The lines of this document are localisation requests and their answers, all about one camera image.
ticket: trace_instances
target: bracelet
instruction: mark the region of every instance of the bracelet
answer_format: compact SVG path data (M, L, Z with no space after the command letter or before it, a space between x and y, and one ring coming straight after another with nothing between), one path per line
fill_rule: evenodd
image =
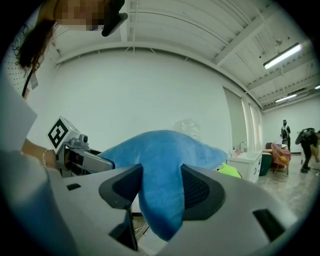
M44 167L47 167L46 153L47 153L48 150L49 150L49 149L46 149L46 150L44 151L44 153L42 154L42 163L43 163Z

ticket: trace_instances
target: green object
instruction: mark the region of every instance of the green object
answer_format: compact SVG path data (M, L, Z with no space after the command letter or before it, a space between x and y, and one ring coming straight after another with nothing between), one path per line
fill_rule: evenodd
M272 163L272 154L262 153L261 168L260 168L259 176L264 176L267 174L268 170L270 169L271 163Z
M237 171L236 168L234 168L230 165L227 165L224 162L222 163L222 169L218 170L218 172L221 174L226 174L226 175L233 176L236 178L241 178L241 175L239 174L239 172Z

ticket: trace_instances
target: person in black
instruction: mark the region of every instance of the person in black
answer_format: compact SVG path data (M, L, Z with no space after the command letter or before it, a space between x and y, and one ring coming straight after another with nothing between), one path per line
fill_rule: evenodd
M291 139L290 139L290 127L287 125L287 121L283 120L283 126L281 127L281 137L282 144L286 144L288 146L288 150L290 151Z
M315 130L309 130L304 132L302 135L301 146L305 155L305 161L301 168L302 173L307 173L310 170L308 166L311 158L311 148L310 146L317 146L318 140L320 140L320 130L316 133Z

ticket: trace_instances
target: sink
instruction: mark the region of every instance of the sink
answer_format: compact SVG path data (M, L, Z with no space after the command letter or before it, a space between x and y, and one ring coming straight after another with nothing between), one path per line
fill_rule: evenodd
M228 157L229 161L242 162L242 163L254 163L259 156L261 156L262 150L243 152L238 156Z

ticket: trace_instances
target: fluorescent light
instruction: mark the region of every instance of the fluorescent light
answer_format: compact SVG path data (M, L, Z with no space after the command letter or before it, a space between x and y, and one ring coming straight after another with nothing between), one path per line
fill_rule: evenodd
M289 100L289 99L292 99L292 98L294 98L294 97L297 97L297 95L296 95L296 94L293 94L293 95L290 95L290 96L288 96L288 97L278 99L278 100L275 101L275 103L283 102L283 101L285 101L285 100Z
M263 64L264 68L267 70L271 68L272 66L278 64L279 62L283 61L284 59L288 58L289 56L299 52L302 49L301 44L294 44L290 48L286 49L283 52L280 52L277 56L274 58L268 60L266 63Z

